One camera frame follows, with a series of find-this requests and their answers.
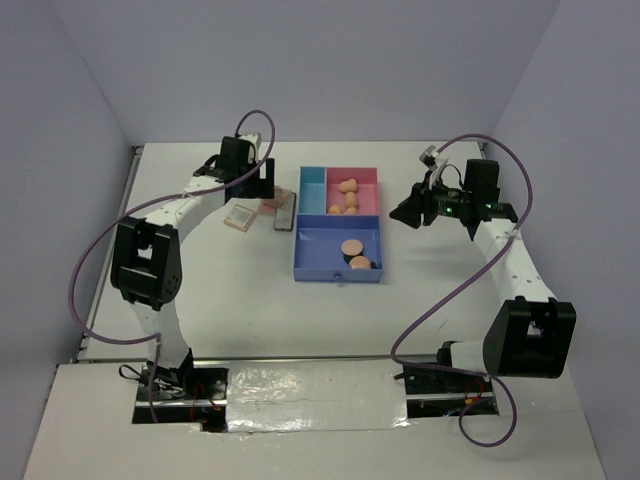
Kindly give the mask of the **patterned eyeshadow palette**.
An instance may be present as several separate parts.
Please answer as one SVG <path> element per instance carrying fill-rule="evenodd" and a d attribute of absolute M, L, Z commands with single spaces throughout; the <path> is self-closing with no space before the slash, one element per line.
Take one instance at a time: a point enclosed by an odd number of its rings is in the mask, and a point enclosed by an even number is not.
<path fill-rule="evenodd" d="M 269 200 L 269 204 L 275 208 L 282 208 L 289 200 L 292 192 L 279 185 L 274 187 L 274 197 Z"/>

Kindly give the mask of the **orange square blush palette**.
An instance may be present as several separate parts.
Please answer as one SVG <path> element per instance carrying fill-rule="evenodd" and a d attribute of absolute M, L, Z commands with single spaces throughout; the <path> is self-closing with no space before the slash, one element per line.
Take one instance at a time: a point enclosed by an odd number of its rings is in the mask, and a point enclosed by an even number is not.
<path fill-rule="evenodd" d="M 236 230 L 247 232 L 257 212 L 243 205 L 234 205 L 224 219 L 224 224 Z"/>

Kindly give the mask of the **tan gourd-shaped makeup sponge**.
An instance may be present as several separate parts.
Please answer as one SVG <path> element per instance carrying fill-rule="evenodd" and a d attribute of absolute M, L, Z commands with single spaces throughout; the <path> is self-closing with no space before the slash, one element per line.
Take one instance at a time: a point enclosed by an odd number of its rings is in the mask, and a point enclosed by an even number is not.
<path fill-rule="evenodd" d="M 346 192 L 344 195 L 345 209 L 357 209 L 359 201 L 355 192 Z"/>

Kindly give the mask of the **pink round powder puff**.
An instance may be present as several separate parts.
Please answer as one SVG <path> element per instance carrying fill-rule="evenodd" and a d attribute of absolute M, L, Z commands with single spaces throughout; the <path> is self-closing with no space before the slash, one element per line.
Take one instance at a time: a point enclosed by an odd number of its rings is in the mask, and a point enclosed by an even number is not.
<path fill-rule="evenodd" d="M 341 244 L 341 252 L 346 256 L 360 256 L 364 250 L 364 246 L 360 240 L 347 239 Z"/>

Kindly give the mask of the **three-colour compartment organizer tray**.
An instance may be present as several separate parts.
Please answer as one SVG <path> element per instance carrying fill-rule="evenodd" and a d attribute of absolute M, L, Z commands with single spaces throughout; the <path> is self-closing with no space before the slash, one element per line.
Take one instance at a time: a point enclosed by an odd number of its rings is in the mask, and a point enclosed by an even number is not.
<path fill-rule="evenodd" d="M 357 215 L 344 215 L 344 195 L 338 185 L 354 178 Z M 378 172 L 374 167 L 303 166 L 299 177 L 299 206 L 295 221 L 293 276 L 297 282 L 378 283 L 382 279 L 383 249 Z M 327 213 L 340 205 L 343 213 Z M 351 269 L 341 252 L 347 239 L 360 240 L 361 255 L 379 269 Z"/>

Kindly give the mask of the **pink blush palette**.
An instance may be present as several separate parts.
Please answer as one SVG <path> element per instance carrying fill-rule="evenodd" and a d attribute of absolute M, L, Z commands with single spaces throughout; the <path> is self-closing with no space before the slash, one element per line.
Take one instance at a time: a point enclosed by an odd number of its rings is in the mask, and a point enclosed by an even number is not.
<path fill-rule="evenodd" d="M 262 200 L 258 207 L 258 213 L 261 215 L 275 216 L 277 208 L 269 202 Z"/>

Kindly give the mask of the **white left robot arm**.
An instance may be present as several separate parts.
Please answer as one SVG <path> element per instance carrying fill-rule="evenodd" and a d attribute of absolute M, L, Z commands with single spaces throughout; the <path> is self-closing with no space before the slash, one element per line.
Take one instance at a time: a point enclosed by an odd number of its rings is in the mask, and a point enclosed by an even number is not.
<path fill-rule="evenodd" d="M 262 177 L 256 167 L 260 145 L 258 133 L 224 137 L 220 152 L 194 171 L 176 199 L 117 225 L 110 281 L 143 333 L 160 336 L 160 346 L 149 348 L 147 365 L 173 398 L 187 397 L 196 385 L 192 350 L 175 306 L 183 280 L 181 243 L 230 199 L 274 196 L 275 161 L 266 161 Z"/>

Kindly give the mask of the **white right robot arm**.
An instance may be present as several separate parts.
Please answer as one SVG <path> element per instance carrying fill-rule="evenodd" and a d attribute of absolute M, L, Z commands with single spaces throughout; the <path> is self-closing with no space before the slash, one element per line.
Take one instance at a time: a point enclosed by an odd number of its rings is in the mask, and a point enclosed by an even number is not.
<path fill-rule="evenodd" d="M 460 187 L 441 179 L 441 167 L 427 170 L 407 199 L 390 214 L 412 228 L 437 217 L 455 218 L 490 265 L 501 306 L 481 341 L 448 341 L 436 354 L 435 379 L 456 391 L 470 374 L 497 377 L 559 377 L 565 366 L 577 313 L 545 285 L 517 230 L 518 216 L 499 200 L 499 165 L 470 160 Z"/>

